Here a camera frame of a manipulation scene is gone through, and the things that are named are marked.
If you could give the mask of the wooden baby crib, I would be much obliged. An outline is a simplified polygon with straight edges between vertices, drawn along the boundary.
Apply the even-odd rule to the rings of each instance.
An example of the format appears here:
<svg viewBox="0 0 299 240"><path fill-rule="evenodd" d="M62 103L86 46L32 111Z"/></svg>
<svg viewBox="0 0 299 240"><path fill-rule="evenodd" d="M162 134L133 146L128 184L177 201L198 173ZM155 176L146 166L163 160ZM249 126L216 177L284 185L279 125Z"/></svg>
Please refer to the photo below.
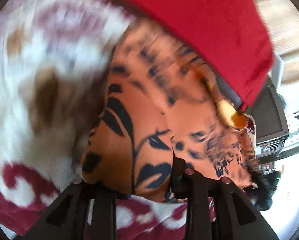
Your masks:
<svg viewBox="0 0 299 240"><path fill-rule="evenodd" d="M260 163L275 161L284 148L289 130L281 97L271 78L267 78L246 113L256 122L256 154Z"/></svg>

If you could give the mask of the floral plush seat blanket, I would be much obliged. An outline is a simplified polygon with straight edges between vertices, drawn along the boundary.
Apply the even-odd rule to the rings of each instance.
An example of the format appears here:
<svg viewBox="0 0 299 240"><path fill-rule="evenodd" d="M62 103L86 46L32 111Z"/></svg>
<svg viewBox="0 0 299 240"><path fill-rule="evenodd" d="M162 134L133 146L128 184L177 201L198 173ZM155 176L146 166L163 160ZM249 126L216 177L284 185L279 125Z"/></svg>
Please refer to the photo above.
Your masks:
<svg viewBox="0 0 299 240"><path fill-rule="evenodd" d="M0 224L21 239L76 178L109 61L134 17L110 0L0 11Z"/></svg>

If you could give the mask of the orange floral blouse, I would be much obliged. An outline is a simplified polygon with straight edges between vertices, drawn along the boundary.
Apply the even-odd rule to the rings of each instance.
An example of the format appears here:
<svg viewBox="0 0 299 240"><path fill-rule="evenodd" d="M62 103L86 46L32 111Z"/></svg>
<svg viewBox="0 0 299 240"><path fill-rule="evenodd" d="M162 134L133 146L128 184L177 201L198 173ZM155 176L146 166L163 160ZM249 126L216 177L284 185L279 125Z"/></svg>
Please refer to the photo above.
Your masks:
<svg viewBox="0 0 299 240"><path fill-rule="evenodd" d="M155 202L173 198L174 157L206 178L248 187L257 171L254 121L228 126L216 77L185 44L148 19L116 46L105 106L82 157L83 179Z"/></svg>

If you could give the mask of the red blanket on sofa back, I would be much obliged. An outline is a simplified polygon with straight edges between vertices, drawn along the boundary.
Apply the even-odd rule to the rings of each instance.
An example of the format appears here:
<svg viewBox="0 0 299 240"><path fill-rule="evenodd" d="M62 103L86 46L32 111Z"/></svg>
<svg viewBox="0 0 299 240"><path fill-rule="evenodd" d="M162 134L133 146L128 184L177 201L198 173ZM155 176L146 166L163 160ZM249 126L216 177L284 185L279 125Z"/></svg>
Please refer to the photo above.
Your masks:
<svg viewBox="0 0 299 240"><path fill-rule="evenodd" d="M242 99L256 101L273 48L253 0L118 0L154 19L210 63Z"/></svg>

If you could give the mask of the dark leather sofa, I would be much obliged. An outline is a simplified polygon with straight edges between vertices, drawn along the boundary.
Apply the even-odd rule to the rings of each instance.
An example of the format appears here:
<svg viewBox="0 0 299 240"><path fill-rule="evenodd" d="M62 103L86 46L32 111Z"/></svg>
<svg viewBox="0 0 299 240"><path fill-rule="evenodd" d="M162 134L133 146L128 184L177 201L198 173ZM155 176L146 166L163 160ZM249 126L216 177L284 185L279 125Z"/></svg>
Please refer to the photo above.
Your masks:
<svg viewBox="0 0 299 240"><path fill-rule="evenodd" d="M230 85L220 76L216 75L216 82L217 85L221 91L221 93L230 100L233 105L235 106L235 109L240 109L243 101L239 97L239 95L230 87Z"/></svg>

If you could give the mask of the beige dotted curtain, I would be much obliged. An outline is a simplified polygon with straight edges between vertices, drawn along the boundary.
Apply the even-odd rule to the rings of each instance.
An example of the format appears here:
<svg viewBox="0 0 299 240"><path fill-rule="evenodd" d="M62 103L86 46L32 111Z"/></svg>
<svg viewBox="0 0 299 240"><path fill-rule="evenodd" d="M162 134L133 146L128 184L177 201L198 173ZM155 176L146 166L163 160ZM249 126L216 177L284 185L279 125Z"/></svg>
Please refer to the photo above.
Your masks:
<svg viewBox="0 0 299 240"><path fill-rule="evenodd" d="M290 0L254 0L275 51L284 62L283 85L299 83L299 11Z"/></svg>

